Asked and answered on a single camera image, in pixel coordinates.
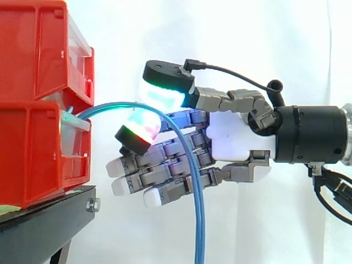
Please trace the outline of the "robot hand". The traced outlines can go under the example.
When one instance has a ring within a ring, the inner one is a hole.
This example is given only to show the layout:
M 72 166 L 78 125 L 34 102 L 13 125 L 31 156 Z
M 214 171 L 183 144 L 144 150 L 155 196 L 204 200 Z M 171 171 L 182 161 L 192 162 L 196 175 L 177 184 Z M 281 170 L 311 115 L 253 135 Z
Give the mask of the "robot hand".
M 147 207 L 158 207 L 269 173 L 276 155 L 273 108 L 257 90 L 196 86 L 193 71 L 209 68 L 190 59 L 146 62 L 142 77 L 152 85 L 146 96 L 166 118 L 140 108 L 116 133 L 121 156 L 106 166 L 115 196 L 141 192 Z

